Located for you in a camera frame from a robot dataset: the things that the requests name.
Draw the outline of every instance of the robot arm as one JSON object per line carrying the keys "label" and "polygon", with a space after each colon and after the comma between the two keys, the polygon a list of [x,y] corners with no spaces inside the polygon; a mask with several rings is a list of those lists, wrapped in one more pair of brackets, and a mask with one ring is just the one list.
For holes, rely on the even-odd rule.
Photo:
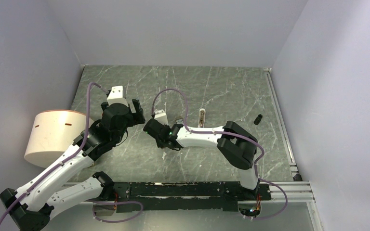
{"label": "robot arm", "polygon": [[[89,128],[87,141],[83,149],[72,156],[82,145],[84,131],[74,139],[74,143],[33,180],[16,190],[6,189],[0,198],[8,208],[17,198],[26,193],[10,211],[10,215],[22,231],[41,230],[50,219],[62,211],[88,199],[108,199],[113,193],[114,182],[104,172],[97,172],[92,178],[61,190],[61,186],[85,167],[92,165],[101,155],[110,151],[121,142],[128,127],[145,123],[144,113],[138,99],[133,99],[135,112],[131,111],[123,95],[122,86],[113,87],[107,102],[101,104],[103,116]],[[27,189],[38,179],[44,179],[32,190]]]}
{"label": "robot arm", "polygon": [[[165,112],[160,111],[159,115],[157,114],[153,119],[149,120],[144,127],[144,131],[156,140],[159,148],[170,148],[177,151],[191,146],[218,148],[229,163],[239,169],[240,184],[247,189],[256,189],[259,181],[252,168],[253,157],[257,152],[254,144],[224,134],[189,132],[180,124],[175,124],[170,128],[165,122],[167,121],[165,117]],[[232,121],[228,121],[224,126],[216,128],[189,127],[189,129],[192,131],[210,132],[228,131],[257,141],[254,136]]]}

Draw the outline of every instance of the white wall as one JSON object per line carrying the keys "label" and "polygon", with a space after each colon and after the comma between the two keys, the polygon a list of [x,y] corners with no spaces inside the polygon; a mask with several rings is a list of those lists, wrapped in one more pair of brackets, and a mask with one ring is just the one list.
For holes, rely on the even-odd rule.
{"label": "white wall", "polygon": [[325,230],[370,230],[370,0],[309,0],[272,77]]}
{"label": "white wall", "polygon": [[[23,159],[34,117],[69,108],[81,74],[44,0],[0,0],[0,192],[42,171]],[[0,201],[0,216],[4,207]],[[8,216],[2,231],[16,230]]]}
{"label": "white wall", "polygon": [[307,0],[48,0],[83,64],[270,67]]}

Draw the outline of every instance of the floor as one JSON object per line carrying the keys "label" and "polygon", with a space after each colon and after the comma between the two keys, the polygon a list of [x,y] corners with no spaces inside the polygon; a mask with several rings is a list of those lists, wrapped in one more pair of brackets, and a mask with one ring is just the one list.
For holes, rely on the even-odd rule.
{"label": "floor", "polygon": [[[235,121],[255,136],[266,150],[259,161],[259,174],[267,180],[292,180],[289,161],[281,138],[271,92],[261,68],[194,66],[103,66],[88,65],[72,104],[85,112],[85,92],[89,82],[110,89],[122,85],[127,100],[140,100],[146,119],[151,118],[155,95],[165,88],[180,89],[188,98],[188,125],[197,126],[198,111],[206,109],[205,127]],[[101,118],[100,104],[106,96],[92,90],[90,117]],[[185,116],[184,101],[176,92],[163,93],[156,109],[167,112],[170,125]],[[253,121],[259,115],[259,125]],[[238,170],[214,148],[191,147],[181,151],[157,148],[155,140],[142,131],[144,125],[129,128],[127,140],[103,155],[95,166],[83,169],[70,182],[81,182],[96,171],[104,171],[114,181],[216,181],[239,180]]]}

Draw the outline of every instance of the cylindrical container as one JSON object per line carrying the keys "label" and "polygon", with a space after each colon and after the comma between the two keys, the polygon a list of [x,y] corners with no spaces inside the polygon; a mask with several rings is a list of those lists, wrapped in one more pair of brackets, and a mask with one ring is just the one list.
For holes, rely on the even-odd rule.
{"label": "cylindrical container", "polygon": [[70,110],[50,110],[35,117],[25,160],[48,167],[62,155],[84,131],[86,115]]}

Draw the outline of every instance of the purple hose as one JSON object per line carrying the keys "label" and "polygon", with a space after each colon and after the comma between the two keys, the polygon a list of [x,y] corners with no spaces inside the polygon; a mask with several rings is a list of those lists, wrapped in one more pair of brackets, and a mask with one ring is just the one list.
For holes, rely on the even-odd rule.
{"label": "purple hose", "polygon": [[[194,130],[190,130],[188,125],[186,124],[186,118],[188,117],[188,100],[186,99],[185,95],[178,89],[174,89],[174,88],[167,88],[167,89],[164,89],[162,91],[160,91],[156,97],[154,98],[153,102],[152,102],[152,107],[151,107],[151,114],[154,115],[154,106],[155,106],[155,101],[157,100],[158,96],[161,95],[163,92],[165,91],[168,91],[168,90],[173,90],[173,91],[176,91],[178,92],[179,94],[181,94],[181,96],[184,98],[184,101],[185,101],[185,118],[184,118],[184,127],[187,131],[189,132],[193,132],[193,133],[196,133],[196,134],[213,134],[213,132],[211,131],[194,131]],[[260,149],[260,151],[262,152],[260,154],[259,157],[257,157],[254,162],[253,162],[253,167],[254,167],[254,174],[256,175],[257,179],[259,179],[260,181],[263,181],[267,184],[270,184],[270,185],[273,185],[275,187],[277,187],[278,189],[280,189],[280,191],[283,193],[284,195],[284,198],[286,199],[285,203],[284,203],[284,206],[276,213],[272,214],[272,215],[269,215],[269,216],[266,216],[266,217],[261,217],[261,218],[254,218],[254,220],[265,220],[265,219],[269,219],[269,218],[272,218],[272,217],[275,217],[277,215],[279,215],[280,213],[282,213],[286,207],[287,207],[287,203],[288,203],[288,199],[287,199],[287,195],[286,195],[286,192],[280,187],[278,186],[277,184],[273,183],[273,182],[270,182],[270,181],[267,181],[267,180],[264,180],[262,178],[260,178],[259,176],[259,173],[258,173],[258,170],[257,170],[257,162],[264,156],[264,148],[259,145],[256,141],[248,138],[248,137],[245,137],[245,136],[242,136],[242,135],[239,135],[239,134],[236,134],[236,133],[233,133],[233,132],[227,132],[227,131],[216,131],[215,133],[218,133],[218,134],[224,134],[224,135],[230,135],[230,136],[234,136],[234,137],[238,137],[238,138],[241,138],[241,139],[244,139],[246,141],[249,141],[251,143],[253,143],[254,145],[256,145],[256,147],[258,147]]]}
{"label": "purple hose", "polygon": [[105,202],[105,201],[92,201],[92,200],[88,200],[89,202],[93,202],[93,203],[96,203],[96,204],[100,204],[100,205],[127,205],[127,204],[137,204],[139,206],[141,206],[140,208],[140,211],[135,214],[134,216],[130,217],[130,218],[127,218],[127,219],[123,219],[123,220],[103,220],[103,219],[100,219],[98,218],[96,215],[95,215],[95,211],[94,211],[94,206],[93,206],[93,218],[98,220],[98,221],[101,221],[101,222],[104,222],[104,223],[122,223],[122,222],[125,222],[125,221],[129,221],[129,220],[132,220],[134,218],[136,218],[137,216],[139,216],[141,214],[141,212],[143,211],[144,209],[144,206],[141,202],[139,201],[123,201],[123,202]]}
{"label": "purple hose", "polygon": [[[92,88],[92,86],[95,85],[97,86],[98,88],[100,88],[102,91],[104,91],[104,93],[108,94],[108,90],[103,88],[102,86],[100,86],[99,84],[97,83],[94,83],[94,82],[91,82],[89,83],[88,87],[87,87],[87,93],[86,93],[86,126],[85,126],[85,129],[84,129],[84,138],[83,138],[83,142],[81,143],[79,149],[71,156],[69,156],[68,158],[65,158],[62,162],[63,163],[66,163],[67,161],[69,161],[70,159],[72,159],[73,157],[77,156],[77,154],[79,154],[79,152],[83,149],[84,145],[86,144],[86,141],[87,141],[87,135],[89,134],[89,123],[90,123],[90,90]],[[56,170],[58,167],[60,167],[61,165],[60,164],[57,164],[55,166],[53,166],[51,169],[49,169],[45,174],[43,174],[34,184],[32,184],[27,190],[26,192],[29,193],[30,191],[32,191],[38,184],[40,184],[42,182],[42,180],[44,180],[48,175],[50,175],[54,170]],[[26,192],[21,194],[6,210],[5,212],[2,214],[2,216],[0,217],[0,225],[2,224],[3,220],[5,219],[6,215],[9,214],[10,210],[12,210],[12,208],[18,203],[20,202],[21,200],[23,200],[23,198],[26,197]]]}

